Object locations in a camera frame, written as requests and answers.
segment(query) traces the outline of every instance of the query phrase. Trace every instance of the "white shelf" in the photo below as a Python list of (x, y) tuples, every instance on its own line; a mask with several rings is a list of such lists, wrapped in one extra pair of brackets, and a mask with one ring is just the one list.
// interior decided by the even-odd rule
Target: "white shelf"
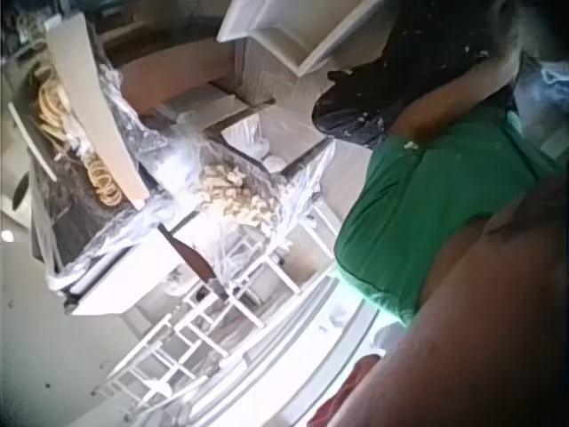
[(383, 0), (233, 0), (217, 36), (251, 37), (297, 76), (321, 65)]

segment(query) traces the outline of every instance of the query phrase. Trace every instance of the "plastic bag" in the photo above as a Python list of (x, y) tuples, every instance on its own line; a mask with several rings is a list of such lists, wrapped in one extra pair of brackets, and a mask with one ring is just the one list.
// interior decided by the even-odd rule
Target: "plastic bag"
[(58, 182), (32, 160), (30, 187), (38, 244), (53, 291), (78, 280), (102, 255), (136, 245), (159, 223), (178, 222), (196, 205), (200, 133), (167, 133), (144, 126), (120, 93), (120, 74), (100, 64), (100, 87), (117, 128), (150, 198), (141, 211), (123, 201), (103, 206), (94, 196), (85, 169), (77, 162), (54, 162)]

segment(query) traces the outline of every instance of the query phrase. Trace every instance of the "plastic wrap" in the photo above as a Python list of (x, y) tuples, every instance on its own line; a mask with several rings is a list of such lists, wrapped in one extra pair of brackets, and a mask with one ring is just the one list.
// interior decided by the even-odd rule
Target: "plastic wrap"
[[(264, 115), (263, 124), (265, 129), (269, 126), (277, 127), (277, 129), (272, 129), (274, 132), (268, 132), (276, 139), (277, 131), (288, 133), (295, 126), (304, 126), (293, 115), (287, 115), (290, 120), (288, 123), (278, 120), (285, 113), (279, 107), (272, 107), (268, 109), (268, 112), (270, 111), (274, 114)], [(244, 120), (239, 124), (248, 126), (255, 124), (255, 120)], [(311, 133), (314, 132), (311, 127), (308, 130)], [(227, 286), (228, 290), (233, 286), (231, 280), (245, 270), (248, 265), (264, 254), (285, 244), (286, 236), (302, 215), (307, 212), (319, 194), (320, 180), (334, 153), (334, 141), (330, 138), (311, 144), (312, 147), (308, 150), (302, 143), (296, 147), (295, 155), (289, 153), (289, 157), (294, 157), (292, 161), (288, 162), (287, 167), (278, 173), (270, 173), (262, 161), (267, 157), (274, 156), (271, 154), (271, 147), (276, 141), (271, 141), (259, 131), (235, 130), (235, 132), (256, 139), (256, 141), (242, 141), (252, 150), (256, 149), (256, 144), (261, 145), (264, 141), (268, 141), (269, 151), (267, 155), (259, 161), (248, 157), (233, 146), (216, 142), (204, 144), (200, 153), (202, 163), (200, 182), (203, 183), (204, 178), (207, 177), (208, 166), (212, 168), (225, 165), (226, 170), (229, 171), (234, 171), (237, 168), (244, 175), (242, 189), (248, 189), (253, 195), (264, 200), (275, 201), (275, 205), (271, 211), (273, 215), (270, 228), (266, 230), (261, 226), (255, 227), (250, 223), (241, 222), (230, 213), (210, 209), (207, 203), (202, 204), (201, 211), (208, 217), (211, 225), (204, 225), (200, 230), (202, 233), (207, 232), (212, 237), (208, 239), (208, 243), (196, 244), (195, 247), (212, 265), (219, 281)], [(248, 246), (240, 245), (245, 235), (249, 240)]]
[(127, 201), (107, 207), (94, 196), (79, 162), (53, 162), (58, 181), (52, 182), (33, 160), (34, 225), (54, 291), (80, 278), (103, 254), (136, 245), (159, 223), (179, 220), (196, 205), (201, 134), (148, 129), (121, 96), (120, 74), (107, 64), (100, 65), (100, 87), (135, 164), (145, 169), (150, 198), (141, 211)]

